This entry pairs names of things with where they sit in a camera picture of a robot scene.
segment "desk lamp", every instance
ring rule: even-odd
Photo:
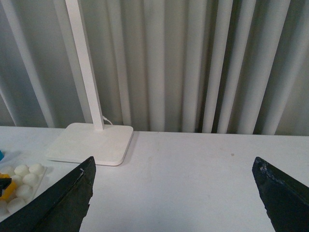
[[[49,160],[76,163],[93,156],[98,165],[116,166],[125,158],[133,128],[104,124],[82,8],[78,0],[66,0],[66,5],[93,124],[70,124],[45,155]]]

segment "white ball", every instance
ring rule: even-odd
[[[28,166],[24,164],[17,166],[14,171],[16,175],[20,175],[21,177],[30,173]]]
[[[36,175],[41,175],[44,171],[44,167],[40,163],[35,163],[29,167],[29,172]]]
[[[3,216],[8,212],[6,206],[7,206],[6,201],[0,201],[0,216]]]
[[[8,174],[9,176],[15,175],[14,168],[11,166],[1,168],[0,173]]]
[[[26,202],[24,201],[24,199],[17,197],[8,203],[7,209],[10,212],[10,214],[13,214],[18,210],[20,210],[25,205]]]
[[[25,175],[23,178],[24,184],[29,185],[31,187],[36,186],[38,184],[38,181],[39,181],[38,175],[33,174],[33,173],[29,173]]]
[[[23,178],[21,178],[21,176],[19,175],[13,175],[11,176],[12,180],[15,182],[15,184],[17,185],[17,187],[23,185]]]
[[[22,185],[16,189],[16,196],[24,200],[32,196],[32,188],[29,185]]]

